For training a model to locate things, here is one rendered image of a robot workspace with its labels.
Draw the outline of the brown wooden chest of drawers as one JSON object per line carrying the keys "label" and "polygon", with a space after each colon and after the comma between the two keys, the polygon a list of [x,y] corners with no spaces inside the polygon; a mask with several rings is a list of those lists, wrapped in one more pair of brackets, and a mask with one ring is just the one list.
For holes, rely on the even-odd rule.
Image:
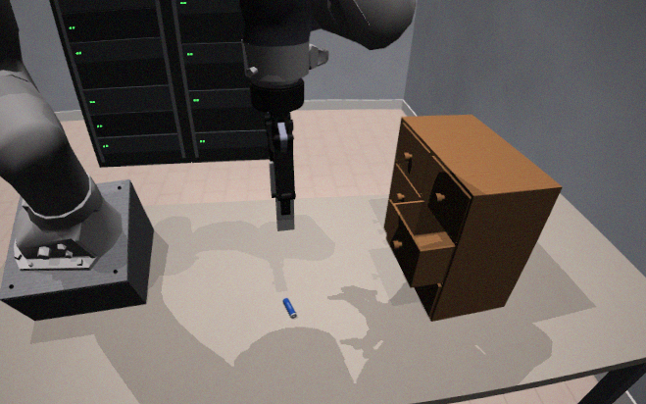
{"label": "brown wooden chest of drawers", "polygon": [[[422,193],[396,160],[402,123],[430,151]],[[423,198],[431,156],[471,197],[457,242]],[[562,186],[473,115],[401,117],[388,203],[396,164],[455,244],[430,320],[504,307]]]}

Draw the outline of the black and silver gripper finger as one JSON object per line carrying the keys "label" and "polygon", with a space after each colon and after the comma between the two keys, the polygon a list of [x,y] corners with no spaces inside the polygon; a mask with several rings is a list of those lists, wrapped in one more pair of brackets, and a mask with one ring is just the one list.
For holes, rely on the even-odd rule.
{"label": "black and silver gripper finger", "polygon": [[[270,114],[268,112],[266,115],[264,115],[264,120],[266,125],[266,121],[270,120]],[[291,120],[290,113],[288,114],[288,120]],[[274,167],[273,167],[273,151],[271,150],[270,150],[269,160],[270,160],[271,193],[275,193],[276,189],[275,189],[275,178],[274,178]]]}
{"label": "black and silver gripper finger", "polygon": [[[266,132],[269,136],[269,147],[273,151],[273,164],[276,192],[275,198],[277,231],[294,228],[294,161],[293,161],[293,120],[289,121],[289,132],[284,123],[278,124],[278,134],[272,135],[272,123],[266,121]],[[273,145],[274,141],[274,145]],[[274,159],[275,156],[275,159]],[[275,173],[276,172],[276,173]],[[277,199],[276,199],[277,198]]]}

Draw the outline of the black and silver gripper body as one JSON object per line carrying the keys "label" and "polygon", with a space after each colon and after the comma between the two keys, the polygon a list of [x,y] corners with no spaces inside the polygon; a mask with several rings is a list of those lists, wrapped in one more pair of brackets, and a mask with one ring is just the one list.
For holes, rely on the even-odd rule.
{"label": "black and silver gripper body", "polygon": [[264,85],[250,81],[252,106],[270,114],[272,135],[278,134],[278,124],[284,123],[286,133],[289,132],[288,114],[304,104],[304,80],[286,85]]}

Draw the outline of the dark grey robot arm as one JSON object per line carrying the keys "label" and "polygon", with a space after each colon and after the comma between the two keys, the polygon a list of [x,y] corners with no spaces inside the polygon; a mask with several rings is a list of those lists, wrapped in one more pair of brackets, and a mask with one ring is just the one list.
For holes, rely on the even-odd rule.
{"label": "dark grey robot arm", "polygon": [[[239,3],[245,75],[264,85],[297,82],[328,61],[328,49],[310,44],[311,31],[382,49],[399,39],[416,9],[416,0]],[[0,177],[23,198],[14,257],[20,271],[91,271],[123,232],[122,216],[101,196],[37,90],[11,2],[0,0]]]}

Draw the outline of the blue aa battery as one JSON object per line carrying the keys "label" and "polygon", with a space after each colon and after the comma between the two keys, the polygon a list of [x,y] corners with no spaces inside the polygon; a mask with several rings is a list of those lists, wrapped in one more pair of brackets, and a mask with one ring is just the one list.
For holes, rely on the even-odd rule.
{"label": "blue aa battery", "polygon": [[288,314],[289,314],[290,318],[291,318],[291,319],[296,318],[296,317],[297,317],[297,314],[296,314],[296,312],[294,311],[294,309],[293,309],[293,307],[292,307],[292,305],[291,305],[291,303],[290,303],[289,299],[288,299],[288,298],[284,298],[284,299],[282,300],[282,302],[283,302],[283,304],[284,304],[284,306],[285,306],[285,308],[286,308],[286,310],[287,310],[287,312],[288,312]]}

